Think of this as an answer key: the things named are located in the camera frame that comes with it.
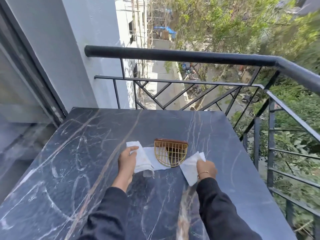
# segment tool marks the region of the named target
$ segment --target gold wire basket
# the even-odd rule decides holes
[[[157,160],[167,167],[179,166],[185,159],[188,142],[170,139],[155,139],[154,154]]]

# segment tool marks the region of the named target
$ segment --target marble countertop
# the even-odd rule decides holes
[[[187,157],[204,152],[238,214],[263,239],[292,239],[264,182],[222,112],[74,108],[0,206],[3,240],[75,239],[117,172],[127,141],[188,141]],[[180,167],[137,173],[127,239],[208,239],[195,186]]]

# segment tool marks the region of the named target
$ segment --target black metal railing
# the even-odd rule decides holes
[[[139,100],[137,96],[136,88],[141,89],[147,96],[149,96],[159,108],[165,110],[167,107],[176,101],[185,92],[188,92],[196,85],[205,85],[204,89],[197,97],[191,100],[186,105],[182,106],[180,110],[189,108],[192,104],[206,96],[209,92],[217,89],[219,86],[228,86],[228,89],[218,97],[214,98],[211,102],[202,106],[198,110],[207,110],[213,105],[216,105],[221,111],[221,107],[218,102],[224,99],[226,96],[231,96],[228,107],[226,108],[225,115],[227,116],[230,112],[231,107],[236,101],[240,90],[244,87],[255,88],[253,96],[246,104],[240,117],[234,124],[234,129],[237,128],[239,121],[248,112],[250,104],[253,102],[253,98],[259,93],[265,93],[268,99],[262,104],[258,112],[253,116],[252,120],[243,131],[240,136],[240,140],[243,142],[244,148],[247,150],[248,145],[248,133],[253,129],[253,163],[254,166],[259,169],[259,158],[260,158],[260,132],[261,132],[261,118],[264,112],[268,114],[268,156],[267,156],[267,179],[266,184],[271,194],[276,194],[286,201],[285,216],[288,224],[293,227],[294,220],[294,207],[296,205],[305,211],[313,215],[313,238],[320,240],[320,212],[311,208],[302,201],[297,201],[294,198],[283,194],[279,190],[274,188],[274,173],[282,175],[284,177],[296,180],[314,188],[320,189],[320,185],[297,177],[286,172],[282,172],[274,168],[275,153],[290,154],[299,157],[305,157],[308,159],[320,160],[320,157],[308,154],[302,154],[287,150],[276,148],[274,135],[276,132],[288,131],[288,132],[307,132],[309,133],[317,143],[320,143],[320,135],[312,129],[305,121],[303,121],[296,113],[294,113],[284,102],[278,99],[274,94],[269,91],[269,88],[276,82],[280,74],[285,74],[294,79],[299,84],[302,84],[307,89],[316,94],[320,95],[320,76],[286,60],[276,56],[260,56],[260,55],[243,55],[243,54],[221,54],[221,53],[210,53],[210,52],[190,52],[190,51],[179,51],[179,50],[157,50],[157,49],[140,49],[140,48],[121,48],[121,47],[101,47],[101,46],[86,46],[85,54],[88,57],[106,57],[106,58],[118,58],[121,61],[122,77],[112,76],[101,76],[96,75],[95,79],[111,79],[113,80],[115,95],[117,99],[118,108],[120,109],[119,96],[117,90],[117,80],[132,81],[134,86],[134,101],[136,109],[147,109],[145,105]],[[197,62],[197,63],[218,63],[218,64],[234,64],[234,65],[247,65],[256,66],[253,75],[248,83],[230,83],[230,82],[207,82],[200,80],[159,80],[159,79],[142,79],[142,78],[131,78],[125,77],[122,59],[140,59],[140,60],[162,60],[162,61],[186,61],[186,62]],[[276,72],[270,78],[266,86],[261,84],[254,84],[262,67],[274,67]],[[150,82],[166,83],[156,94],[151,94],[147,89],[146,85]],[[172,99],[162,104],[157,97],[164,92],[171,84],[184,84],[184,89],[181,90]],[[279,111],[285,111],[290,115],[302,129],[278,129],[275,128],[275,114]]]

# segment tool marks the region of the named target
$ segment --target person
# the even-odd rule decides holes
[[[127,147],[118,159],[118,175],[98,206],[88,216],[78,240],[125,240],[129,199],[138,146]],[[211,161],[197,162],[199,213],[210,240],[262,240],[237,214],[230,198],[215,180],[217,169]]]

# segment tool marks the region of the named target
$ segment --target bracelet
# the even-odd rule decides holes
[[[208,172],[208,171],[204,171],[204,172],[201,172],[201,173],[209,173],[209,172]],[[200,175],[201,173],[198,174],[198,179],[199,179],[199,175]]]

